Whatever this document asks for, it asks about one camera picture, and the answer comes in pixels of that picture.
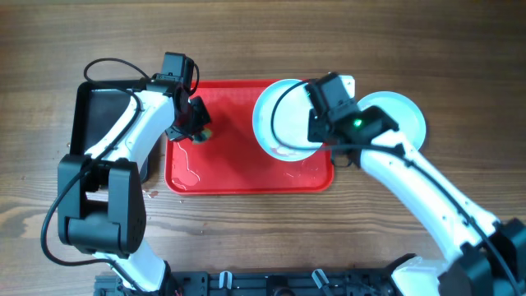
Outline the light blue plate bottom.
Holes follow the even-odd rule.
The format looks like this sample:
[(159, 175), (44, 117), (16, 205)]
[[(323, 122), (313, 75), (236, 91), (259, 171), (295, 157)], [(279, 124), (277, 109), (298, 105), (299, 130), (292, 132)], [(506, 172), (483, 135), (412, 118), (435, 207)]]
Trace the light blue plate bottom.
[(360, 109), (376, 106), (388, 113), (413, 146), (420, 150), (427, 135), (427, 124), (421, 109), (408, 97), (393, 91), (378, 91), (358, 101)]

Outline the green and yellow sponge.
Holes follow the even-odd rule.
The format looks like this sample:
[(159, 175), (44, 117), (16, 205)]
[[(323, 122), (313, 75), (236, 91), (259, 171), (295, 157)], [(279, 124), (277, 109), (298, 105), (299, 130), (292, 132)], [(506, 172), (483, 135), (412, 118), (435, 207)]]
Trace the green and yellow sponge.
[(212, 136), (212, 131), (209, 128), (204, 128), (200, 132), (195, 133), (192, 136), (192, 142), (194, 144), (202, 144), (208, 141)]

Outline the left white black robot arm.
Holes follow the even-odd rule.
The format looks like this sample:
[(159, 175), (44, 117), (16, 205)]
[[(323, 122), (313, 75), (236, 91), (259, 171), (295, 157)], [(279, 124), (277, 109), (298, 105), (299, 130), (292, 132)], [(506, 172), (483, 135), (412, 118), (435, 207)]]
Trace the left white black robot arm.
[(42, 251), (67, 266), (48, 248), (49, 222), (57, 215), (60, 241), (92, 256), (77, 266), (109, 265), (121, 280), (117, 290), (125, 295), (180, 295), (169, 264), (144, 239), (140, 170), (163, 133), (174, 142), (210, 138), (210, 114), (196, 95), (199, 67), (183, 53), (166, 53), (161, 72), (143, 73), (132, 86), (85, 80), (96, 90), (121, 91), (129, 103), (100, 140), (59, 163), (58, 196), (44, 218)]

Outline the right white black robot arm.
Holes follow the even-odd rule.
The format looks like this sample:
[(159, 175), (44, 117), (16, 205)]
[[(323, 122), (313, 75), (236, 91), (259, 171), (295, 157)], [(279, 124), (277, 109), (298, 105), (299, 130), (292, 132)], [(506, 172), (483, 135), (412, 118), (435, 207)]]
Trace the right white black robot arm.
[(525, 226), (502, 223), (464, 195), (420, 153), (427, 133), (420, 108), (391, 91), (354, 100), (330, 73), (305, 86), (313, 108), (310, 141), (341, 150), (388, 188), (441, 250), (440, 260), (410, 256), (390, 274), (402, 295), (523, 295)]

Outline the light blue plate top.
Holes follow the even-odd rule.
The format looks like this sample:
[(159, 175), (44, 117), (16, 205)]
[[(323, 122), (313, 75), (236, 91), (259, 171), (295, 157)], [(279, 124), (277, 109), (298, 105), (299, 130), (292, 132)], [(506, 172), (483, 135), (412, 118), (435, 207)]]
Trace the light blue plate top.
[(312, 104), (304, 86), (288, 92), (280, 101), (274, 117), (275, 135), (285, 143), (281, 145), (272, 134), (270, 120), (278, 98), (300, 80), (276, 81), (265, 88), (258, 97), (252, 113), (252, 127), (256, 140), (271, 157), (296, 162), (312, 156), (322, 146), (320, 142), (307, 139), (309, 112)]

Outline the light blue plate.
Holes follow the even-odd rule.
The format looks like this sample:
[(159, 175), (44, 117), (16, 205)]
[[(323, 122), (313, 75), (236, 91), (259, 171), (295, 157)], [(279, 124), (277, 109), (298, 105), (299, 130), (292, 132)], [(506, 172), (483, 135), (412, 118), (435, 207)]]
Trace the light blue plate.
[(296, 162), (312, 156), (322, 146), (320, 142), (307, 139), (309, 112), (312, 104), (304, 86), (288, 92), (280, 101), (274, 117), (275, 135), (285, 143), (281, 145), (272, 134), (270, 120), (278, 98), (300, 80), (276, 81), (265, 88), (258, 97), (252, 113), (252, 127), (256, 140), (271, 157)]
[(376, 106), (388, 113), (413, 146), (420, 150), (427, 135), (427, 124), (421, 109), (408, 97), (393, 91), (378, 91), (358, 101), (360, 109)]

